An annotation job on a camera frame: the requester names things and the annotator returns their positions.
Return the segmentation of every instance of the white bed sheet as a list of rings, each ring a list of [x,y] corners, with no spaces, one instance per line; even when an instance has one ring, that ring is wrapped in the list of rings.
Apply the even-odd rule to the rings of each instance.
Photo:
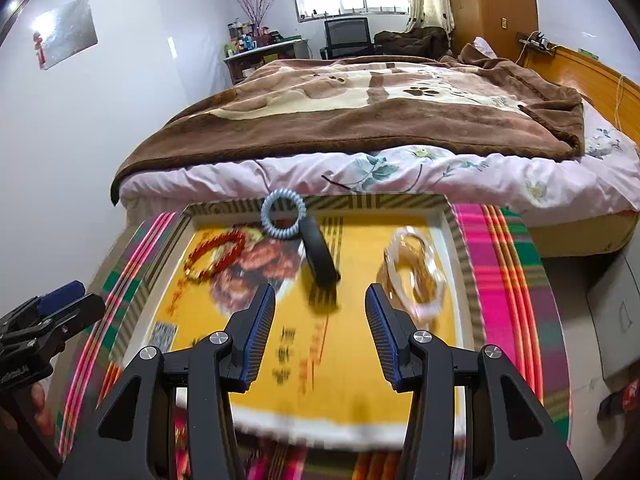
[[[300,194],[434,192],[450,202],[506,206],[528,226],[640,210],[635,143],[584,102],[586,155],[554,162],[492,153],[456,155],[433,146],[304,155],[147,171],[127,178],[120,198],[129,222],[194,202]]]

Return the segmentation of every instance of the red beaded bracelet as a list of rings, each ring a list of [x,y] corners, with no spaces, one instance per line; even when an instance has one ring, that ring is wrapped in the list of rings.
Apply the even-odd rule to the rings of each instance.
[[[228,244],[229,242],[235,242],[236,244],[228,250],[218,261],[212,263],[209,267],[203,270],[193,270],[193,264],[200,259],[203,254],[206,254],[213,248],[220,247],[220,245]],[[205,240],[198,244],[198,246],[191,251],[184,263],[184,273],[188,280],[192,282],[203,282],[210,279],[217,272],[225,270],[229,265],[238,259],[240,253],[244,250],[244,244],[246,242],[246,235],[237,229],[233,229],[229,232],[222,233],[221,235],[212,238],[211,240]]]

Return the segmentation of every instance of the wooden headboard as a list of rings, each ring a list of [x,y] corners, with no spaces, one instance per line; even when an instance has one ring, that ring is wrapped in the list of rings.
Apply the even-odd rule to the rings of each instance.
[[[524,66],[548,81],[575,88],[607,121],[640,146],[640,87],[628,78],[621,81],[622,75],[615,70],[563,46],[556,48],[553,57],[529,50]],[[615,117],[616,96],[620,100],[620,124]]]

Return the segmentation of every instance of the decorative branch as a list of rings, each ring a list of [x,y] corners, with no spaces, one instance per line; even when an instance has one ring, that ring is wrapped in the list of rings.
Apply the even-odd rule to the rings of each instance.
[[[275,0],[238,0],[249,20],[260,29],[264,15]]]

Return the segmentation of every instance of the tile floor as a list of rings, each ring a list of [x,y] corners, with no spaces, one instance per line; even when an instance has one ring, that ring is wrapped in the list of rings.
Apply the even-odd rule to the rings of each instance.
[[[620,445],[624,429],[622,416],[603,423],[596,420],[602,399],[623,388],[628,380],[625,374],[603,380],[586,299],[586,291],[606,263],[597,257],[543,261],[562,320],[573,401],[570,449],[583,480],[591,480],[601,471]]]

